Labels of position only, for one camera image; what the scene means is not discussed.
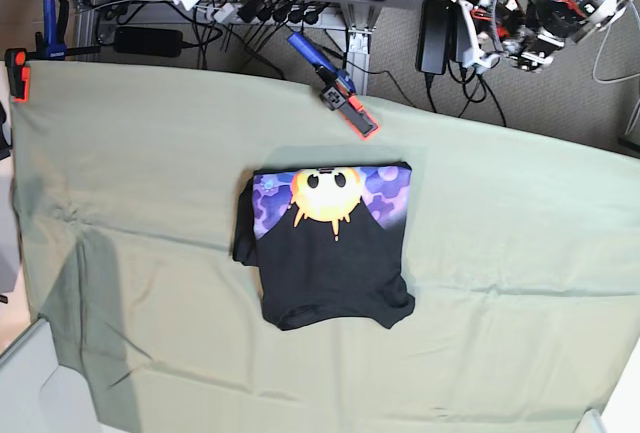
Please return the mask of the blue orange clamp centre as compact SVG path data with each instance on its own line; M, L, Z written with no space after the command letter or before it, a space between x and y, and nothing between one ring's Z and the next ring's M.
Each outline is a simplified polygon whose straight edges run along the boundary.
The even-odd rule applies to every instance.
M339 112L361 139L372 137L379 125L357 98L354 83L346 71L337 68L302 33L291 33L287 41L323 81L324 88L320 93L323 104L330 110Z

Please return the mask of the grey plastic bin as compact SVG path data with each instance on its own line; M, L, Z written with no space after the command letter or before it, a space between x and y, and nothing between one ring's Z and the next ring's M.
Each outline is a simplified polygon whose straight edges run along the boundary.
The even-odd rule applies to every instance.
M1 355L3 432L100 432L85 378L62 366L40 319Z

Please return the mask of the black power adapter pair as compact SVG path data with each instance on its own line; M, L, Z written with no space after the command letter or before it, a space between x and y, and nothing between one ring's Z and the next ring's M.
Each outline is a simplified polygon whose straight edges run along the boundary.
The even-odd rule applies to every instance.
M467 54L467 51L472 48L471 38L475 32L474 27L474 22L468 24L464 11L456 8L451 29L450 59L464 68L471 66L471 56Z
M425 0L422 5L416 69L443 75L449 59L449 38L453 24L452 4L448 0Z

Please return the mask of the blue orange clamp left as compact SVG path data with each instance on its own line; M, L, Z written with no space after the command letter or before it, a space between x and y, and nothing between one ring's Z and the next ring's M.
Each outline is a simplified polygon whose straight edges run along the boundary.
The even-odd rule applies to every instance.
M68 57L97 54L101 51L99 45L72 48L66 45L69 16L68 0L43 0L44 31L35 34L36 49L29 52L24 48L11 48L5 52L9 91L15 102L26 103L29 100L30 61L63 61Z

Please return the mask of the black power brick left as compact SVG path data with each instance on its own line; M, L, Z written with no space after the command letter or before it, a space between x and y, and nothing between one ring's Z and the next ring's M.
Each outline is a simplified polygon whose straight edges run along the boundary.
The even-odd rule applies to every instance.
M171 29L119 27L113 48L122 54L176 58L183 49L183 34Z

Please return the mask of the dark navy T-shirt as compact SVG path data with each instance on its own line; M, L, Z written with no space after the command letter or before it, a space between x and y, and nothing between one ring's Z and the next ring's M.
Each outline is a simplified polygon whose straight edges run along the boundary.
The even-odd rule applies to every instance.
M232 258L257 268L263 318L281 331L344 317L390 329L411 315L411 177L405 162L255 171L238 198Z

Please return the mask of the white power strip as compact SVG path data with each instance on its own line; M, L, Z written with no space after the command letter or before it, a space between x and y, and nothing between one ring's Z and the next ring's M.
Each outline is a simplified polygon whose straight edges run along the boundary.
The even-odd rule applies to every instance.
M338 7L326 3L280 4L264 0L263 4L252 2L227 2L215 5L201 3L195 11L203 15L208 22L219 25L237 26L280 26L291 28L316 28L323 30L342 30L346 27L344 17Z

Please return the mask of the black power adapter pair left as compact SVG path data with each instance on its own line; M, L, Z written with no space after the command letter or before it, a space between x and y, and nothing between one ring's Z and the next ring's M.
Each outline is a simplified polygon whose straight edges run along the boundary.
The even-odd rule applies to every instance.
M422 5L416 69L443 75L449 59L449 38L453 24L452 4L448 0L425 0Z

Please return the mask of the aluminium frame post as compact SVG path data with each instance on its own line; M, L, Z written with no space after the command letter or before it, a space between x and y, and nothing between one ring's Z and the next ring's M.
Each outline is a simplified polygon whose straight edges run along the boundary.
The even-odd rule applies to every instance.
M356 93L367 95L372 36L381 7L341 2L339 11L336 16L342 17L342 27L327 30L327 34L345 55L345 69L355 85Z

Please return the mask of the blue orange clamp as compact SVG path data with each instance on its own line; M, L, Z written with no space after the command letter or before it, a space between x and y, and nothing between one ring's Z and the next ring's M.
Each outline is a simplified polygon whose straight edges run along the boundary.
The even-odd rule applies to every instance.
M330 110L339 112L361 139L372 137L379 125L357 98L354 83L346 71L337 68L302 33L291 33L287 41L323 81L324 88L320 93L323 104Z
M35 34L36 49L29 52L24 48L11 48L5 52L9 91L15 102L26 103L29 100L30 61L63 61L68 57L97 54L101 51L99 45L72 48L66 45L69 16L68 0L43 0L44 31Z

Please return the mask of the black power adapter pair right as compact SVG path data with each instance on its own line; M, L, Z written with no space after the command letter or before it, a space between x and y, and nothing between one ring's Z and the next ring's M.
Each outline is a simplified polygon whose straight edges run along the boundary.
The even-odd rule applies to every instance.
M474 27L474 22L468 24L464 11L456 8L451 29L450 59L464 68L471 66L471 56L467 54L467 51L472 48L471 38L475 32Z

